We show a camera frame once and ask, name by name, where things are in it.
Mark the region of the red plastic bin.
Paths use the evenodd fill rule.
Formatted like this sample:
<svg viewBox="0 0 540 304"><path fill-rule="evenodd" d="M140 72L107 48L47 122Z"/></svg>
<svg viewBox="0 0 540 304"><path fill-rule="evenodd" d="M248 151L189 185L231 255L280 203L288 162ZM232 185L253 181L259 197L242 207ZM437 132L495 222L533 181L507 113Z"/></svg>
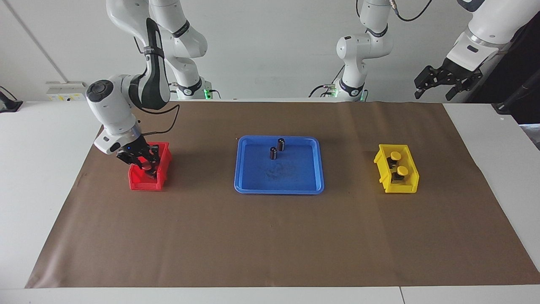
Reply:
<svg viewBox="0 0 540 304"><path fill-rule="evenodd" d="M172 161L172 155L168 142L150 142L160 148L160 164L157 167L157 177L150 178L135 164L131 164L128 171L129 186L131 190L161 191L168 179L168 168Z"/></svg>

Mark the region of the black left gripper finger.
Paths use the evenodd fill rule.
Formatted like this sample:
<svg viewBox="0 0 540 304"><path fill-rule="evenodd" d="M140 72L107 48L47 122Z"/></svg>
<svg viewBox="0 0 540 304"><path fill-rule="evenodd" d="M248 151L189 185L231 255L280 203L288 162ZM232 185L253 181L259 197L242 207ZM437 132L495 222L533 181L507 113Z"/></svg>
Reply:
<svg viewBox="0 0 540 304"><path fill-rule="evenodd" d="M439 85L440 75L443 72L443 68L434 68L431 65L427 65L414 79L416 88L414 97L418 100L428 89L437 87Z"/></svg>
<svg viewBox="0 0 540 304"><path fill-rule="evenodd" d="M482 73L473 73L465 79L457 79L454 75L451 75L446 83L446 85L452 86L445 95L446 100L452 100L460 92L470 92L471 89L476 87L482 77Z"/></svg>

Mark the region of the blue plastic tray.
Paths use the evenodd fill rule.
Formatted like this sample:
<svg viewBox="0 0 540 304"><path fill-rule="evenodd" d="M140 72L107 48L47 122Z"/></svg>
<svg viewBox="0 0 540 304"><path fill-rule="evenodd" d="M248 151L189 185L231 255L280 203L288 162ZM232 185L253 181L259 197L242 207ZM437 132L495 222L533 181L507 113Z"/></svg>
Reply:
<svg viewBox="0 0 540 304"><path fill-rule="evenodd" d="M285 139L276 160L270 147ZM318 195L324 190L319 141L309 136L247 135L238 140L235 190L242 194Z"/></svg>

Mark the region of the black stand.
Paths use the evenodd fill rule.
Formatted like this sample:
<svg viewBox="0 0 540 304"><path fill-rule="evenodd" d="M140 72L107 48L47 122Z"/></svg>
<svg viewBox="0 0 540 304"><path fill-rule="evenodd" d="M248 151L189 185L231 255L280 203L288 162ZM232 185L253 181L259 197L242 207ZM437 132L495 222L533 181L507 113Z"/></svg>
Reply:
<svg viewBox="0 0 540 304"><path fill-rule="evenodd" d="M501 115L511 115L517 123L540 124L540 68L503 102L492 103Z"/></svg>

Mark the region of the yellow plastic bin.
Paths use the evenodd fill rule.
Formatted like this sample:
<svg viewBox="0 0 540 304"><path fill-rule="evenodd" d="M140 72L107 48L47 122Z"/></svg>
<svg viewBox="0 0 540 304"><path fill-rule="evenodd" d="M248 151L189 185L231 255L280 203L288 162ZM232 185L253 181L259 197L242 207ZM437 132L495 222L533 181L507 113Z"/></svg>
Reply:
<svg viewBox="0 0 540 304"><path fill-rule="evenodd" d="M397 163L388 162L390 152L398 151L402 158ZM420 173L417 170L416 164L409 147L405 144L380 144L378 152L373 160L376 164L379 183L382 184L386 193L416 193L420 181ZM405 185L391 184L391 174L395 171L396 166L405 166L409 169L409 179Z"/></svg>

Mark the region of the brown paper table mat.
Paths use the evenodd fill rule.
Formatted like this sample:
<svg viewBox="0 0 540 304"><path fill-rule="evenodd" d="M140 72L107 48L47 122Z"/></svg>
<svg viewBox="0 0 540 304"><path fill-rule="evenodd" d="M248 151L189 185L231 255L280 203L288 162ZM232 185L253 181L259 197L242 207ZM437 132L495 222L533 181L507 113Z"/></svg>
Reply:
<svg viewBox="0 0 540 304"><path fill-rule="evenodd" d="M243 195L238 140L312 136L319 195ZM521 285L538 271L442 104L182 102L161 192L91 148L26 284L56 287ZM386 193L380 144L416 193Z"/></svg>

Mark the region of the white wall power strip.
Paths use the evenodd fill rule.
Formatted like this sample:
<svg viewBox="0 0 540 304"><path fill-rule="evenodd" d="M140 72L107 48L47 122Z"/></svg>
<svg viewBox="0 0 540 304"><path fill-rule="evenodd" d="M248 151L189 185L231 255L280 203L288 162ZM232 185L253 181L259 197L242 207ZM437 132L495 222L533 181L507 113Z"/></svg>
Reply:
<svg viewBox="0 0 540 304"><path fill-rule="evenodd" d="M50 101L84 101L86 102L86 85L82 81L47 81L46 96Z"/></svg>

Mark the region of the black device on table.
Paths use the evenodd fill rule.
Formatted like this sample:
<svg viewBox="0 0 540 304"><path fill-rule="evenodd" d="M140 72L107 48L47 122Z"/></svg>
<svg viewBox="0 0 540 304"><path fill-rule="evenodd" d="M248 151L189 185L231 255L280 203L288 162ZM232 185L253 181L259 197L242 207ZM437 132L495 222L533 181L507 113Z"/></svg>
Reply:
<svg viewBox="0 0 540 304"><path fill-rule="evenodd" d="M22 104L22 100L16 98L8 89L0 85L0 113L16 112Z"/></svg>

